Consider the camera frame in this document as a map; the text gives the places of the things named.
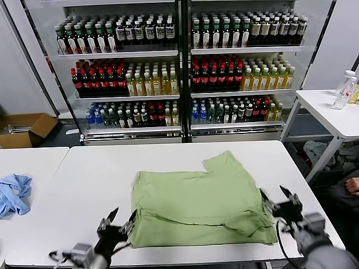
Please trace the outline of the bystander bare hand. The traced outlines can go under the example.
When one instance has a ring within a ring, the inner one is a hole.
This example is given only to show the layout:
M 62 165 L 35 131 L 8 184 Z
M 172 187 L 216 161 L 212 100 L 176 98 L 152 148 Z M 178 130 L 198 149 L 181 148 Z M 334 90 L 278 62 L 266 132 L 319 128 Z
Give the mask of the bystander bare hand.
M 353 177 L 346 181 L 346 189 L 351 195 L 359 194 L 359 177 Z

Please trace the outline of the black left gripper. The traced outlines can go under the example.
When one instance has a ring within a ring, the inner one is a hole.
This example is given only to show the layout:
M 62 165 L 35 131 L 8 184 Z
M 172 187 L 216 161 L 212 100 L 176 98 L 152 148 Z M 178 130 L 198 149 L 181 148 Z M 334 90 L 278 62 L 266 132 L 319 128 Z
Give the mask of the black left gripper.
M 119 208 L 115 208 L 106 218 L 102 218 L 97 228 L 99 237 L 94 250 L 96 254 L 114 255 L 118 243 L 127 242 L 128 234 L 131 233 L 136 221 L 137 210 L 134 210 L 128 221 L 121 226 L 110 225 L 117 215 Z

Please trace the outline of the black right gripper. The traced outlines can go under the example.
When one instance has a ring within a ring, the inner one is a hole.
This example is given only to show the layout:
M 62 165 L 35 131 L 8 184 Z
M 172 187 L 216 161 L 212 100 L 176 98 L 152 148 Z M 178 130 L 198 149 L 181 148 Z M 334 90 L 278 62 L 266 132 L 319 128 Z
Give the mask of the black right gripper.
M 282 185 L 279 187 L 289 201 L 276 204 L 268 198 L 262 189 L 260 189 L 261 198 L 265 207 L 274 217 L 281 217 L 288 224 L 302 221 L 302 202 L 300 201 L 298 195 L 295 193 L 293 194 L 289 189 L 283 187 Z

